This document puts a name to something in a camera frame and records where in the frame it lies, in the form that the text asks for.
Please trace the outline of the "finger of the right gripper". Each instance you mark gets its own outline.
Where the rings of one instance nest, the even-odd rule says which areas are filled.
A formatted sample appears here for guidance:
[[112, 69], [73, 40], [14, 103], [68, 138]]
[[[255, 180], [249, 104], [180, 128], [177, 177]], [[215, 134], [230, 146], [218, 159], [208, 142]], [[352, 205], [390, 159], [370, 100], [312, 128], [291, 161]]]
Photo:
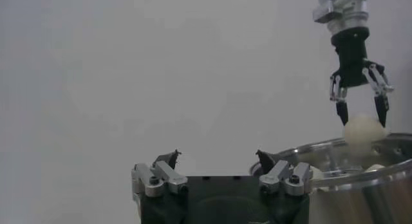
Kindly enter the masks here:
[[342, 86], [342, 77], [336, 71], [330, 77], [330, 101], [335, 102], [336, 112], [342, 124], [348, 122], [348, 105], [346, 102], [347, 88]]
[[388, 93], [394, 91], [385, 74], [385, 67], [376, 62], [364, 60], [362, 74], [374, 91], [374, 102], [378, 120], [382, 127], [386, 127], [387, 114], [389, 111]]

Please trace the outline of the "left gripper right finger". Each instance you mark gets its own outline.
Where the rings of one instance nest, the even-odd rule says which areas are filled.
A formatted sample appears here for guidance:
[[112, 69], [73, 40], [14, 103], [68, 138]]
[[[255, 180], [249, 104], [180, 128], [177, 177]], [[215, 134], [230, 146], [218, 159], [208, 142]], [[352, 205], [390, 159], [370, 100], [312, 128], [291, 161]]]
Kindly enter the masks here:
[[274, 194], [283, 189], [289, 196], [303, 196], [310, 192], [312, 171], [308, 163], [293, 165], [262, 150], [258, 150], [256, 155], [262, 170], [262, 174], [258, 176], [259, 188], [263, 192]]

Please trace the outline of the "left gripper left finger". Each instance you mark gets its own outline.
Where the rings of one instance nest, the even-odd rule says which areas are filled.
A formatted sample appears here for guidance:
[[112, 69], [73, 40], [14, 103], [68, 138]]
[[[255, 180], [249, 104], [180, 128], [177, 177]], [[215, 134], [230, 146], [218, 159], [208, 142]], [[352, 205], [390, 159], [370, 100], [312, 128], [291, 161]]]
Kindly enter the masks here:
[[177, 173], [177, 158], [181, 154], [177, 149], [161, 154], [151, 164], [136, 163], [131, 170], [131, 188], [134, 198], [141, 195], [158, 198], [165, 192], [185, 196], [189, 192], [188, 177]]

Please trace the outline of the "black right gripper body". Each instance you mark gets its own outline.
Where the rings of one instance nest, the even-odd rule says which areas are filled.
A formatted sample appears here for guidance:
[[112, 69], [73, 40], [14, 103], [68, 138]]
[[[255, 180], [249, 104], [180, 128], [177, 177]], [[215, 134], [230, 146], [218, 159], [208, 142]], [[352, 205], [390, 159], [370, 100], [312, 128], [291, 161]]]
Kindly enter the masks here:
[[369, 35], [369, 28], [354, 27], [332, 36], [331, 44], [339, 56], [339, 69], [332, 75], [340, 76], [341, 88], [353, 88], [368, 83], [362, 70], [364, 60], [368, 57], [365, 41]]

